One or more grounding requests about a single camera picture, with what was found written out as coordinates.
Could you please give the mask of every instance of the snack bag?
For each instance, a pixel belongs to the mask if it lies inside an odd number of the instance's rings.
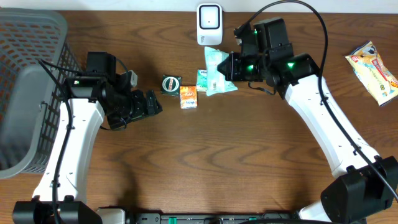
[[[398,95],[398,80],[384,66],[379,52],[371,41],[357,48],[351,55],[346,56],[346,59],[379,106]]]
[[[196,86],[180,87],[181,109],[191,109],[198,106],[198,95]]]

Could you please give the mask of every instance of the laundry basket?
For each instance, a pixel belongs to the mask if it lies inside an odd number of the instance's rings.
[[[61,99],[37,60],[80,70],[67,31],[66,20],[53,11],[0,9],[0,179],[43,173],[47,166]],[[60,83],[74,75],[52,73]]]

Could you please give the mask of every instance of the wooden table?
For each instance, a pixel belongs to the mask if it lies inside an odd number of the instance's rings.
[[[87,51],[105,50],[139,76],[141,90],[155,89],[164,111],[121,132],[100,130],[88,174],[91,208],[127,205],[165,213],[254,213],[300,209],[320,198],[332,181],[329,165],[300,116],[279,96],[250,90],[198,96],[198,108],[181,110],[179,98],[160,94],[163,74],[194,85],[205,69],[194,12],[63,11],[69,43],[81,64]],[[233,28],[252,13],[225,13],[217,49],[240,51]],[[296,54],[319,64],[323,33],[312,14],[282,16]],[[379,108],[344,58],[372,40],[398,76],[398,16],[324,14],[330,45],[327,84],[354,127],[383,157],[398,157],[398,102]],[[0,222],[12,222],[17,200],[29,200],[39,175],[0,180]],[[398,206],[369,217],[395,223]]]

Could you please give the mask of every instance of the white plug-in device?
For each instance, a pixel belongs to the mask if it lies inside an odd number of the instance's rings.
[[[198,44],[218,45],[223,40],[223,10],[219,4],[205,3],[197,8]]]

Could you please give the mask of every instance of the plastic packaging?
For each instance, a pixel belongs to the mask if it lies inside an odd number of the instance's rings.
[[[379,106],[398,95],[398,80],[384,66],[379,52],[371,41],[357,48],[351,55],[346,56],[346,59]]]
[[[227,53],[212,49],[211,47],[205,47],[205,58],[207,67],[207,96],[238,90],[231,81],[225,81],[225,76],[217,71],[217,66],[228,58]]]
[[[207,71],[198,70],[197,75],[197,91],[207,91]]]

